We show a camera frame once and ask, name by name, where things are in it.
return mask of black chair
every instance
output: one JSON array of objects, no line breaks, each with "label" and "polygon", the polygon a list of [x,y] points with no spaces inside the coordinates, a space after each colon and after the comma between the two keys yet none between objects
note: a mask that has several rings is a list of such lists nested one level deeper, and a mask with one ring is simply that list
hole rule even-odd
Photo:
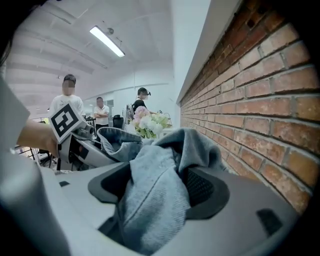
[{"label": "black chair", "polygon": [[123,118],[123,117],[120,117],[119,114],[116,114],[116,115],[113,117],[113,127],[122,129],[122,128],[123,128],[123,127],[122,127],[123,124],[124,124],[124,118]]}]

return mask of gray cloth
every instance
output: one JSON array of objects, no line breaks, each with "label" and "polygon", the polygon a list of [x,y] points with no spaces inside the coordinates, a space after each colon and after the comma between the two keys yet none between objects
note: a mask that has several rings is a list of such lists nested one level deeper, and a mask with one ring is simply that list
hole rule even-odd
[{"label": "gray cloth", "polygon": [[221,170],[220,150],[191,128],[177,129],[161,139],[141,139],[112,127],[99,129],[98,136],[107,154],[130,161],[132,179],[118,204],[124,243],[151,255],[184,226],[190,203],[180,179],[183,171],[190,166]]}]

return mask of ceiling light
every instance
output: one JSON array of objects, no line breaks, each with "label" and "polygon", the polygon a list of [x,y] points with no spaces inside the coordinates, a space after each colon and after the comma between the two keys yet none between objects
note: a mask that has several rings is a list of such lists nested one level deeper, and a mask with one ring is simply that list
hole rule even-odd
[{"label": "ceiling light", "polygon": [[108,46],[119,57],[125,56],[125,53],[122,50],[120,50],[120,48],[116,46],[116,44],[109,37],[107,37],[97,26],[92,28],[90,30],[90,33],[97,37],[106,46]]}]

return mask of brick wall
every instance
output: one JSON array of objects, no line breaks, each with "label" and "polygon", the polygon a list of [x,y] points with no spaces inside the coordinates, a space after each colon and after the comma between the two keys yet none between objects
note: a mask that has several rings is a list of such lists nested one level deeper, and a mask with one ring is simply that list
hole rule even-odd
[{"label": "brick wall", "polygon": [[182,99],[181,126],[301,213],[319,174],[318,121],[319,81],[298,33],[269,4],[245,1]]}]

